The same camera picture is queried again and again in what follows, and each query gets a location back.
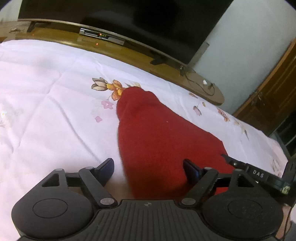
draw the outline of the orange flower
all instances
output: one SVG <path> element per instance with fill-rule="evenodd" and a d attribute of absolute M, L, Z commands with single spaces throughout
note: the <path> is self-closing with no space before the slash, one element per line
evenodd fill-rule
<path fill-rule="evenodd" d="M 107 89 L 113 91 L 111 95 L 112 100 L 119 100 L 122 92 L 125 90 L 118 80 L 113 80 L 112 84 L 107 84 Z"/>

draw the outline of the person's hand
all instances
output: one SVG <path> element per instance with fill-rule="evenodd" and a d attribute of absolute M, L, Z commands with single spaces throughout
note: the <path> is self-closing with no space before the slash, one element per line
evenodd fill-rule
<path fill-rule="evenodd" d="M 287 221 L 288 213 L 289 213 L 290 209 L 291 209 L 291 207 L 288 206 L 288 205 L 284 205 L 283 206 L 284 218 L 283 218 L 283 222 L 281 223 L 281 226 L 280 226 L 278 232 L 276 233 L 276 238 L 277 239 L 281 239 L 284 236 L 285 225 L 286 225 L 286 221 Z M 287 224 L 287 229 L 286 229 L 286 233 L 290 229 L 290 226 L 291 226 L 291 220 L 290 220 L 290 217 L 289 217 L 288 224 Z"/>

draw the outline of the black screen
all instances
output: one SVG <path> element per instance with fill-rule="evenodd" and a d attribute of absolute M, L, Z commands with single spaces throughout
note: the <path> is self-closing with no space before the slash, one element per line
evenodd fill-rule
<path fill-rule="evenodd" d="M 19 18 L 101 28 L 189 63 L 233 0 L 23 0 Z"/>

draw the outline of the wooden table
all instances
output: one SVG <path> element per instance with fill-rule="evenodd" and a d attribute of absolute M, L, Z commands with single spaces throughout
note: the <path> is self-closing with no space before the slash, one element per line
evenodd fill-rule
<path fill-rule="evenodd" d="M 150 64 L 150 61 L 153 60 L 152 57 L 130 48 L 105 40 L 83 36 L 76 32 L 57 29 L 55 28 L 55 23 L 45 24 L 44 26 L 37 25 L 31 32 L 27 33 L 29 25 L 29 21 L 12 21 L 1 23 L 0 40 L 8 41 L 12 39 L 37 39 L 57 42 L 87 51 L 100 53 L 138 67 L 157 77 L 179 85 L 206 99 L 214 105 L 221 105 L 224 103 L 224 96 L 219 88 L 215 85 L 214 87 L 209 88 L 209 80 L 206 80 L 208 85 L 204 85 L 203 81 L 205 78 L 197 73 L 186 73 L 189 79 L 188 80 L 185 76 L 180 75 L 179 69 L 173 68 L 167 64 L 152 65 Z"/>

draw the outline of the screw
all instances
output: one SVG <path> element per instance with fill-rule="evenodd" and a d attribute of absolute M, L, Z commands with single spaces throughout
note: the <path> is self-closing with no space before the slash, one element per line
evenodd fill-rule
<path fill-rule="evenodd" d="M 187 197 L 183 198 L 181 203 L 183 203 L 184 205 L 193 205 L 194 203 L 196 203 L 196 201 L 193 198 Z"/>
<path fill-rule="evenodd" d="M 106 198 L 101 199 L 100 203 L 108 206 L 108 205 L 115 203 L 115 200 L 113 198 L 106 197 Z"/>

